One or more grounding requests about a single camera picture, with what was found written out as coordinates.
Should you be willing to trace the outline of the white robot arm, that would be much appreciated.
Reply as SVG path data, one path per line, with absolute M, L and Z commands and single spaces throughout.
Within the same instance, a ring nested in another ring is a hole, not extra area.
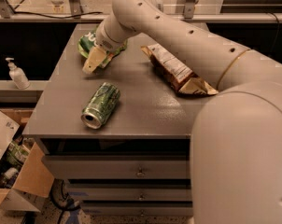
M 83 66 L 92 72 L 144 33 L 219 90 L 191 131 L 195 224 L 282 224 L 282 64 L 163 14 L 160 0 L 113 0 Z

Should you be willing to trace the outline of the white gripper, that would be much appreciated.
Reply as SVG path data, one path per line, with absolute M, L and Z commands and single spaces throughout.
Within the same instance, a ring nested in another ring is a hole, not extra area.
M 135 35 L 137 32 L 120 24 L 114 14 L 108 15 L 96 29 L 96 42 L 100 47 L 91 48 L 82 71 L 91 74 L 106 58 L 106 50 L 115 51 Z

